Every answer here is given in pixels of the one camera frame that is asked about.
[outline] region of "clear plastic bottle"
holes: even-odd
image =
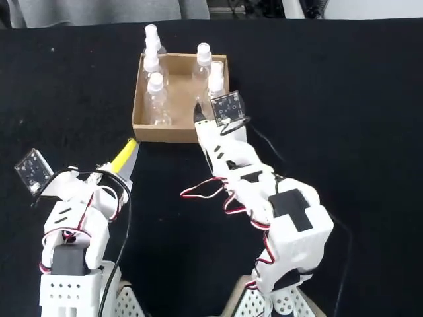
[[[203,115],[209,119],[214,119],[214,113],[211,99],[223,96],[225,91],[225,79],[223,77],[223,63],[221,61],[214,61],[210,65],[210,76],[208,78],[208,88],[202,98],[202,112]]]
[[[153,52],[159,58],[161,67],[160,73],[165,78],[165,85],[169,83],[169,72],[166,67],[165,55],[166,49],[161,45],[160,37],[157,33],[157,27],[154,24],[149,24],[145,27],[145,48],[143,50],[143,57],[152,55]]]
[[[144,105],[151,125],[171,125],[169,105],[163,76],[160,73],[151,74],[147,92],[144,96]]]
[[[165,76],[165,72],[159,63],[159,58],[157,56],[157,52],[154,48],[148,48],[145,51],[144,59],[143,59],[143,78],[145,84],[148,83],[151,74],[153,73],[160,73],[162,76]]]
[[[194,87],[194,98],[199,101],[207,89],[207,82],[210,76],[210,65],[212,63],[212,53],[210,45],[200,43],[197,46],[197,63],[192,69],[192,86]]]

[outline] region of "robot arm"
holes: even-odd
[[[232,122],[226,129],[237,124]],[[309,279],[333,229],[316,190],[282,178],[262,163],[247,143],[245,127],[221,135],[224,127],[205,119],[198,106],[194,127],[211,173],[222,180],[229,200],[242,204],[251,223],[264,232],[265,249],[256,260],[247,287],[269,295]]]
[[[130,175],[137,151],[136,141],[129,140],[112,162],[96,169],[98,172],[85,181],[78,179],[76,168],[53,174],[37,150],[15,167],[34,196],[61,199],[44,225],[42,317],[96,317],[103,297],[106,301],[101,316],[114,316],[120,270],[114,270],[114,263],[104,261],[103,256],[109,239],[108,223],[129,200],[122,184],[129,190],[132,187]]]

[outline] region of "black cloth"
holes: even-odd
[[[339,316],[417,316],[420,288],[423,20],[174,21],[157,23],[169,52],[200,42],[229,58],[262,160],[315,186],[355,234]],[[13,166],[33,147],[54,170],[111,160],[132,136],[144,24],[0,31],[0,311],[38,310],[43,224]],[[143,143],[133,175],[134,219],[123,278],[153,317],[219,314],[263,249],[224,195],[179,192],[209,178],[198,145]],[[126,213],[110,226],[106,258]],[[335,227],[305,292],[327,313],[338,292],[346,235]]]

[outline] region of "cardboard box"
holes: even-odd
[[[213,55],[214,61],[222,61],[225,65],[225,90],[229,92],[229,71],[227,58],[224,55]],[[135,90],[134,108],[132,111],[132,127],[139,141],[197,143],[197,135],[193,123],[195,106],[195,87],[191,72],[196,63],[196,55],[167,54],[164,57],[169,71],[167,93],[172,125],[149,125],[145,116],[144,94],[145,83],[142,78],[143,63],[139,61],[137,87]]]

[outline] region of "ventilation hole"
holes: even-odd
[[[66,220],[66,219],[67,219],[67,217],[63,217],[59,220],[56,220],[54,223],[61,223],[62,221]]]

